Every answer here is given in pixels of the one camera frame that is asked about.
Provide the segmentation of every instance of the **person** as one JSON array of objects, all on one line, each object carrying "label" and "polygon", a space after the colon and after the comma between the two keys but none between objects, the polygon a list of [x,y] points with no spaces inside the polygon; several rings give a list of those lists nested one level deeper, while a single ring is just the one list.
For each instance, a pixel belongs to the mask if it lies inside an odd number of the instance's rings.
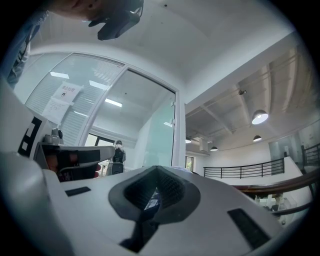
[{"label": "person", "polygon": [[106,170],[107,176],[123,173],[125,169],[124,162],[126,161],[126,151],[124,149],[124,146],[122,145],[122,141],[118,140],[115,143],[114,148],[115,154],[110,160],[108,169]]},{"label": "person", "polygon": [[0,64],[0,72],[14,88],[30,54],[30,42],[49,12],[78,20],[94,21],[111,14],[119,0],[47,0],[24,23]]}]

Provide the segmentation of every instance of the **black metal railing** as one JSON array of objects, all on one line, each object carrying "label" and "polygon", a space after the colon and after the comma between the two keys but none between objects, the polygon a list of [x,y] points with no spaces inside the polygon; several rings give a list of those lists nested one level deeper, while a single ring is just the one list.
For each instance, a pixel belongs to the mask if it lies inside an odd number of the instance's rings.
[{"label": "black metal railing", "polygon": [[320,143],[308,148],[302,145],[301,149],[303,166],[320,166]]},{"label": "black metal railing", "polygon": [[251,177],[264,177],[276,174],[283,174],[285,172],[285,160],[284,158],[281,158],[269,162],[262,162],[258,164],[250,164],[243,166],[203,168],[205,177],[220,179],[245,179]]}]

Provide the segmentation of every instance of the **wooden handrail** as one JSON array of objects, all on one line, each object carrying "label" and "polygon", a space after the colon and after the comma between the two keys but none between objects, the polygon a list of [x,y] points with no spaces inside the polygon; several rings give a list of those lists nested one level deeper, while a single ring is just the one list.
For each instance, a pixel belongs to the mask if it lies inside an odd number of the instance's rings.
[{"label": "wooden handrail", "polygon": [[251,195],[271,195],[298,190],[309,186],[318,181],[320,178],[320,168],[309,172],[305,175],[262,185],[234,185],[234,187],[245,194]]},{"label": "wooden handrail", "polygon": [[282,216],[282,215],[288,215],[288,214],[295,214],[295,213],[301,212],[301,211],[303,211],[305,209],[308,209],[311,205],[312,205],[312,202],[308,202],[307,204],[298,206],[296,208],[272,211],[271,214],[273,216]]}]

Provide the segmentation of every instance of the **paper sign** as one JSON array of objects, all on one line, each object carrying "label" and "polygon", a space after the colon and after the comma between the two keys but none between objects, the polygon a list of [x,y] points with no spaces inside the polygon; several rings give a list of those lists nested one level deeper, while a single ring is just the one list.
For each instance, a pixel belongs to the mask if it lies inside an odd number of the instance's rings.
[{"label": "paper sign", "polygon": [[81,89],[82,86],[64,81],[61,86],[55,91],[52,98],[62,102],[72,103]]},{"label": "paper sign", "polygon": [[51,98],[48,104],[45,106],[42,112],[42,116],[47,118],[49,121],[60,125],[69,106],[70,104],[68,102],[64,102],[56,98]]}]

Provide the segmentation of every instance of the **ceiling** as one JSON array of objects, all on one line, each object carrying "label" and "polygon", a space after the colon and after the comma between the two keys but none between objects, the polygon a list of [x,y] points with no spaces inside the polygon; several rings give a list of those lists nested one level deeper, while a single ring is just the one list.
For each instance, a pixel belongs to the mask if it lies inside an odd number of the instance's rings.
[{"label": "ceiling", "polygon": [[[320,93],[306,57],[300,46],[293,48],[188,113],[187,136],[195,145],[202,138],[227,150],[253,144],[255,135],[262,141],[275,140],[317,121]],[[256,110],[265,110],[269,119],[252,125]]]},{"label": "ceiling", "polygon": [[109,41],[97,39],[102,24],[89,28],[88,22],[51,13],[32,40],[31,48],[48,42],[113,46],[152,59],[188,80],[189,74],[196,72],[191,65],[193,60],[198,61],[196,56],[204,49],[218,51],[233,37],[239,39],[243,34],[240,26],[248,27],[242,21],[250,21],[261,13],[257,8],[253,0],[145,0],[139,24]]}]

